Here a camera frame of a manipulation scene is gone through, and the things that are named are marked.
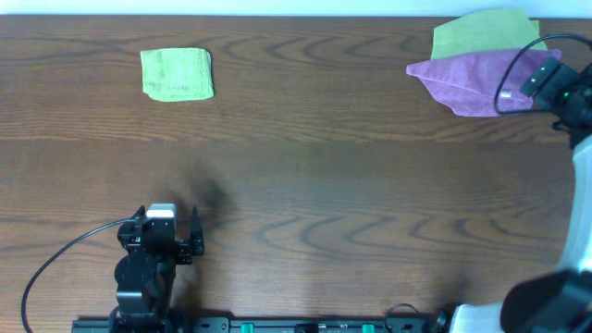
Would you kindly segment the purple microfibre cloth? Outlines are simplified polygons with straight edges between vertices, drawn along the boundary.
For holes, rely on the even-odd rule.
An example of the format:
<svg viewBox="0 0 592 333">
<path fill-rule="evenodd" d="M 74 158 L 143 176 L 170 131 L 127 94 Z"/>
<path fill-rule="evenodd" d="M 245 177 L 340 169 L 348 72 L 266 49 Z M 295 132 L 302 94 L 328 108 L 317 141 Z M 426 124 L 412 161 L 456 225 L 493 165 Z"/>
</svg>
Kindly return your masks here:
<svg viewBox="0 0 592 333">
<path fill-rule="evenodd" d="M 419 79 L 432 97 L 460 117 L 495 117 L 495 92 L 516 49 L 486 51 L 427 60 L 411 64 L 406 73 Z M 499 109 L 529 109 L 530 97 L 520 93 L 521 86 L 548 57 L 561 58 L 558 49 L 528 50 L 512 68 L 500 91 Z"/>
</svg>

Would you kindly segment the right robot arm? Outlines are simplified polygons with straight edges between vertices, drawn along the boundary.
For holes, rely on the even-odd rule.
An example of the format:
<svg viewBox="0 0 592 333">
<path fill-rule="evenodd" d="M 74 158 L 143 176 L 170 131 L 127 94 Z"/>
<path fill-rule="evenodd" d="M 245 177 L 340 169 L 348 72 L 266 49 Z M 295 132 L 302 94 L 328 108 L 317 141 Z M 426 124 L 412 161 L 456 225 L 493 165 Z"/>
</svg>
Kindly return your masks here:
<svg viewBox="0 0 592 333">
<path fill-rule="evenodd" d="M 581 72 L 549 57 L 521 93 L 558 117 L 569 134 L 575 185 L 570 226 L 556 271 L 513 287 L 503 302 L 459 305 L 448 324 L 463 332 L 591 330 L 591 67 Z"/>
</svg>

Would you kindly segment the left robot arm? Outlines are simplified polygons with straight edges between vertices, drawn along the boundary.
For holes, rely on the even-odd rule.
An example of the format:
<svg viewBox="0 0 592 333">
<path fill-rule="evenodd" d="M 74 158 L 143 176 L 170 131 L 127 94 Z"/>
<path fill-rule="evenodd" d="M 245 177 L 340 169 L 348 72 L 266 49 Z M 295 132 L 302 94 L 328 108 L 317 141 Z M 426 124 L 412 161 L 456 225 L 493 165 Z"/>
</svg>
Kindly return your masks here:
<svg viewBox="0 0 592 333">
<path fill-rule="evenodd" d="M 154 203 L 140 207 L 117 232 L 127 251 L 115 268 L 117 308 L 107 330 L 117 332 L 189 332 L 191 323 L 170 308 L 176 268 L 204 255 L 204 230 L 196 208 L 186 240 L 176 238 L 177 207 Z"/>
</svg>

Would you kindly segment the unfolded green cloth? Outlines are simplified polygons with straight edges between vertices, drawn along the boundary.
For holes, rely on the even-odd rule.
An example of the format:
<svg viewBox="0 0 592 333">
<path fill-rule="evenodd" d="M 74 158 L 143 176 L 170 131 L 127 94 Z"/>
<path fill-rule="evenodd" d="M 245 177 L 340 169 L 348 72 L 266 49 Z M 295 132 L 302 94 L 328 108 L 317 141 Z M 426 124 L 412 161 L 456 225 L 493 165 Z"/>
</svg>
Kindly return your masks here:
<svg viewBox="0 0 592 333">
<path fill-rule="evenodd" d="M 520 49 L 539 37 L 539 21 L 521 8 L 478 11 L 437 26 L 431 58 Z"/>
</svg>

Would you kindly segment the folded light green cloth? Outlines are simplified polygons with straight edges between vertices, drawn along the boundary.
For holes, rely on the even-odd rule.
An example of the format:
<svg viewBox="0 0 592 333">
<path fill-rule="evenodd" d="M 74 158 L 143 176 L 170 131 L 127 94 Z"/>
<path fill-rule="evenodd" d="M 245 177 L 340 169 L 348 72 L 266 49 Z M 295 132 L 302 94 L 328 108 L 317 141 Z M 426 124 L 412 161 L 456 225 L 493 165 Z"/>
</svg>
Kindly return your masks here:
<svg viewBox="0 0 592 333">
<path fill-rule="evenodd" d="M 212 56 L 203 48 L 140 52 L 142 91 L 158 102 L 202 101 L 215 96 Z"/>
</svg>

